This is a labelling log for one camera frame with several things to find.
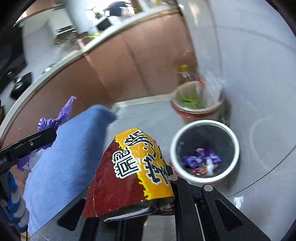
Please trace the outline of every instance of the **metal screw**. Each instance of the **metal screw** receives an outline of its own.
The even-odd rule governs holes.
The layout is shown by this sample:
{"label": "metal screw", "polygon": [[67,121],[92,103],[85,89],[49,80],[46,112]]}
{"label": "metal screw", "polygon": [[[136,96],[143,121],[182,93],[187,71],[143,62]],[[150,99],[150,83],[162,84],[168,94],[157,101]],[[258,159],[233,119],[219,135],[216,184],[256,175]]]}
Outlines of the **metal screw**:
{"label": "metal screw", "polygon": [[170,175],[168,178],[169,178],[171,181],[176,181],[176,180],[178,180],[178,177],[177,177],[176,175]]}
{"label": "metal screw", "polygon": [[204,186],[204,189],[205,189],[207,192],[211,192],[211,191],[213,191],[213,186],[207,184],[207,185]]}

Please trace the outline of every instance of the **snack bag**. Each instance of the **snack bag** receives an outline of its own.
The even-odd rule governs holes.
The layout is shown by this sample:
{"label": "snack bag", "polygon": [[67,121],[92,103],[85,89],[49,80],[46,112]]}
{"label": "snack bag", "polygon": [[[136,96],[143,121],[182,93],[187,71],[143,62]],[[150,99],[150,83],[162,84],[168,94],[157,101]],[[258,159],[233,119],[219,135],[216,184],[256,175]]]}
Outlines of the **snack bag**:
{"label": "snack bag", "polygon": [[155,140],[139,128],[118,134],[89,186],[83,218],[114,221],[155,213],[174,200]]}

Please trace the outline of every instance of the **blue pillow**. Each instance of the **blue pillow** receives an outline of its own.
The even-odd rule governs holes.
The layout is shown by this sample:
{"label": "blue pillow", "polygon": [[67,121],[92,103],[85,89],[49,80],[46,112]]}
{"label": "blue pillow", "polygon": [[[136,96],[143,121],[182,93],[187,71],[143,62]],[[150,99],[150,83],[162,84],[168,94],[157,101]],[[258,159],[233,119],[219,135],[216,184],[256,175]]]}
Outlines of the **blue pillow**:
{"label": "blue pillow", "polygon": [[29,174],[24,199],[33,235],[87,188],[102,158],[108,124],[115,114],[95,105],[61,125]]}

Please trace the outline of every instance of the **gray floor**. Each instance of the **gray floor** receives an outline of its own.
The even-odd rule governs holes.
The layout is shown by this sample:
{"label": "gray floor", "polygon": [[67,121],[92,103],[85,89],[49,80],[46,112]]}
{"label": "gray floor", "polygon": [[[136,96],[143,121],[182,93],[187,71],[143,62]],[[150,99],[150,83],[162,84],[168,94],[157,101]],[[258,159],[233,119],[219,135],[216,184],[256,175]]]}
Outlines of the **gray floor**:
{"label": "gray floor", "polygon": [[[138,127],[156,140],[166,163],[168,163],[171,140],[182,126],[182,118],[175,113],[169,102],[123,107],[118,110],[116,121],[108,127],[105,148],[109,146],[118,133]],[[228,179],[214,186],[224,196],[228,196]],[[174,216],[150,216],[144,228],[142,240],[176,240]]]}

